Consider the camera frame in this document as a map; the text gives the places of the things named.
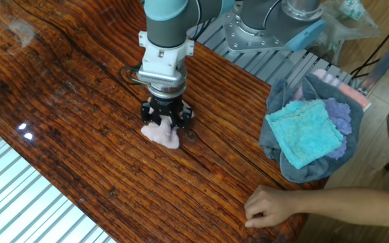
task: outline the metal grate floor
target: metal grate floor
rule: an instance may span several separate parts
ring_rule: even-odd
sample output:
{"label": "metal grate floor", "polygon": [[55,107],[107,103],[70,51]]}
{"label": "metal grate floor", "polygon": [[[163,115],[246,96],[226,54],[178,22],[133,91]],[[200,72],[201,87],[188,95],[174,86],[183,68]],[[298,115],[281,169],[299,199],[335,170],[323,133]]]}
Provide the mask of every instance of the metal grate floor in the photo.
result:
{"label": "metal grate floor", "polygon": [[0,138],[0,243],[115,242]]}
{"label": "metal grate floor", "polygon": [[[304,74],[319,68],[347,84],[352,78],[307,51],[231,53],[221,22],[214,21],[198,41],[268,84],[285,78],[296,88]],[[115,241],[0,138],[0,242]]]}

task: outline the metal bracket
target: metal bracket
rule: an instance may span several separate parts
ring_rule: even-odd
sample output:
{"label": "metal bracket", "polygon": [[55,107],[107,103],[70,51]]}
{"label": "metal bracket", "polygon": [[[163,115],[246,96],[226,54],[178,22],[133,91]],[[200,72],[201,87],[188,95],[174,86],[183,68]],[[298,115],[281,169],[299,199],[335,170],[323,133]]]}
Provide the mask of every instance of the metal bracket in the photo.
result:
{"label": "metal bracket", "polygon": [[286,47],[266,30],[255,30],[241,21],[242,3],[237,3],[223,18],[229,50],[237,53],[279,51]]}
{"label": "metal bracket", "polygon": [[366,90],[363,90],[362,88],[358,88],[357,91],[360,92],[364,96],[367,96],[369,94]]}

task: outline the pink cloth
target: pink cloth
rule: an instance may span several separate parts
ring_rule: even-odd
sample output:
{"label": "pink cloth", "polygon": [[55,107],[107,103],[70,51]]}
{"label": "pink cloth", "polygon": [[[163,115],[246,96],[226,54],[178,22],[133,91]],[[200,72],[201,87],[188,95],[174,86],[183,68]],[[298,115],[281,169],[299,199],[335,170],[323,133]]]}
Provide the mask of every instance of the pink cloth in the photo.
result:
{"label": "pink cloth", "polygon": [[168,149],[177,149],[180,146],[180,138],[176,133],[178,128],[170,129],[171,119],[168,116],[160,116],[161,124],[158,126],[154,122],[143,126],[140,130],[149,140],[165,146]]}
{"label": "pink cloth", "polygon": [[[365,97],[364,95],[360,94],[355,89],[351,88],[349,85],[341,82],[338,78],[335,76],[327,73],[327,71],[319,69],[313,72],[320,80],[324,81],[327,84],[330,84],[331,86],[334,86],[338,88],[340,91],[342,91],[343,94],[349,96],[354,101],[358,102],[360,104],[361,108],[363,108],[363,111],[366,111],[370,105],[370,100]],[[303,89],[299,88],[294,93],[294,101],[302,101],[303,98]]]}

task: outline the wood grain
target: wood grain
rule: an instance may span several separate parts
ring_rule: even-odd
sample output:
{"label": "wood grain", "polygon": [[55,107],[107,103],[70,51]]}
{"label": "wood grain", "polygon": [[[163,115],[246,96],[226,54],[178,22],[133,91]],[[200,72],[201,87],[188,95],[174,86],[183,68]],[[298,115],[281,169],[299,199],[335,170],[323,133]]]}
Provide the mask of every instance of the wood grain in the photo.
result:
{"label": "wood grain", "polygon": [[0,136],[118,242],[294,242],[303,215],[244,227],[259,184],[324,183],[286,181],[257,146],[270,87],[197,44],[192,130],[178,150],[153,144],[140,133],[148,91],[116,78],[142,59],[145,29],[137,0],[1,1]]}

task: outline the blue towel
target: blue towel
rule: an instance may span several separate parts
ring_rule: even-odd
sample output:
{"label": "blue towel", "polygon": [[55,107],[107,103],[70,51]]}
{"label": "blue towel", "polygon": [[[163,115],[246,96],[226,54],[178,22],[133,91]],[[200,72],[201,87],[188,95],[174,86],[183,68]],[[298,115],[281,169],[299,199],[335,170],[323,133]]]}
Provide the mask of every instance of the blue towel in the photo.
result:
{"label": "blue towel", "polygon": [[343,135],[322,100],[292,101],[265,116],[289,162],[300,169],[341,146]]}

